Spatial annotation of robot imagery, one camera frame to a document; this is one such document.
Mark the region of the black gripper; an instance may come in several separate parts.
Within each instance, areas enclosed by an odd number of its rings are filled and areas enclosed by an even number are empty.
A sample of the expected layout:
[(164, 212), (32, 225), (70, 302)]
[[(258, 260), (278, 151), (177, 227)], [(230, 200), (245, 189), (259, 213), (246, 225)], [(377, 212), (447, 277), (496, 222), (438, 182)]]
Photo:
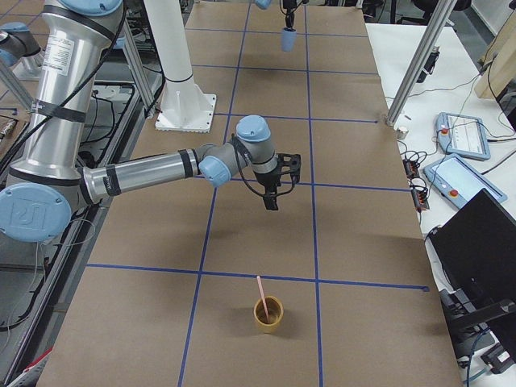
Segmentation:
[(257, 181), (264, 187), (262, 197), (266, 210), (278, 210), (277, 194), (281, 186), (281, 175), (276, 171), (255, 173)]
[(298, 8), (298, 0), (281, 0), (281, 9), (285, 15), (285, 30), (294, 31), (294, 12)]

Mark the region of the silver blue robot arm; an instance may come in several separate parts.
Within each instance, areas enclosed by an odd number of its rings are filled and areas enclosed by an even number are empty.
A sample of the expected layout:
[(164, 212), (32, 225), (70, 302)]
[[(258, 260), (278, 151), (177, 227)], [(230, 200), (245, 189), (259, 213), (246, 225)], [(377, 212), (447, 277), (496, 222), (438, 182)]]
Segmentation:
[(221, 146), (207, 144), (88, 169), (76, 165), (94, 78), (119, 37), (121, 1), (47, 1), (50, 29), (40, 83), (26, 134), (6, 154), (1, 231), (23, 242), (58, 236), (75, 210), (104, 198), (203, 176), (214, 187), (250, 167), (268, 210), (277, 208), (281, 157), (264, 118), (241, 119)]
[[(272, 4), (272, 0), (255, 0), (255, 5), (261, 10), (267, 10)], [(279, 7), (281, 13), (285, 16), (285, 28), (289, 32), (294, 32), (294, 20), (295, 12), (299, 7), (299, 3), (296, 0), (282, 0), (279, 1)]]

